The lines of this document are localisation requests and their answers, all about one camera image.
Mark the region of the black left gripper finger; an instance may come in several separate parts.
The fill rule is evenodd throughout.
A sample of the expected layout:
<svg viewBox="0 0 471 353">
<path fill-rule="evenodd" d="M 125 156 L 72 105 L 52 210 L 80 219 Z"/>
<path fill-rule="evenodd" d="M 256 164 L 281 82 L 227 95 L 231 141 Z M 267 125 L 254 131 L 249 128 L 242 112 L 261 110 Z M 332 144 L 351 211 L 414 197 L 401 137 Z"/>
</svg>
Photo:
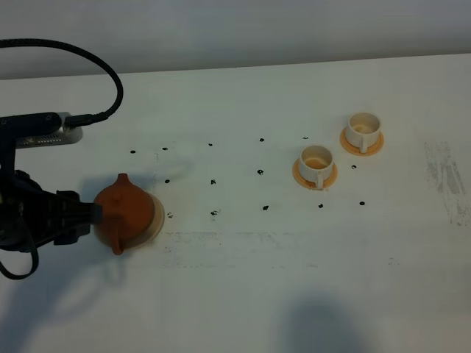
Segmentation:
<svg viewBox="0 0 471 353">
<path fill-rule="evenodd" d="M 58 191 L 56 195 L 59 204 L 55 246 L 76 243 L 80 237 L 90 233 L 92 225 L 102 222 L 102 206 L 81 202 L 79 194 L 71 190 Z"/>
</svg>

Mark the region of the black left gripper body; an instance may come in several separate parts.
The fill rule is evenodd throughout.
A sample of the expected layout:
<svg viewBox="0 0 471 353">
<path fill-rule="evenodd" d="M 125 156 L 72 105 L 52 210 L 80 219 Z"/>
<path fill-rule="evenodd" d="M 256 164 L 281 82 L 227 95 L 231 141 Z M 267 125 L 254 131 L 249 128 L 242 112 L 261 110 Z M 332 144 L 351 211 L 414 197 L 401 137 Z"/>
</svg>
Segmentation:
<svg viewBox="0 0 471 353">
<path fill-rule="evenodd" d="M 15 168 L 14 117 L 1 118 L 1 249 L 28 251 L 26 235 L 38 246 L 49 241 L 55 195 Z"/>
</svg>

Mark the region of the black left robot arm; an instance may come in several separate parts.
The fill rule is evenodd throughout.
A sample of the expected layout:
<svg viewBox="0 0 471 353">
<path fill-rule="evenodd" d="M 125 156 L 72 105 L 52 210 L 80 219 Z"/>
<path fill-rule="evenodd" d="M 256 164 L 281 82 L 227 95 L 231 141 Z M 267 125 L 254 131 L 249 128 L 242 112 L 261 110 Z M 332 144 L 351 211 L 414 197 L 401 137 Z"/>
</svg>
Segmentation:
<svg viewBox="0 0 471 353">
<path fill-rule="evenodd" d="M 47 243 L 69 245 L 103 219 L 102 206 L 81 202 L 75 191 L 51 193 L 15 168 L 19 149 L 73 144 L 82 127 L 69 113 L 1 118 L 1 249 L 31 252 Z"/>
</svg>

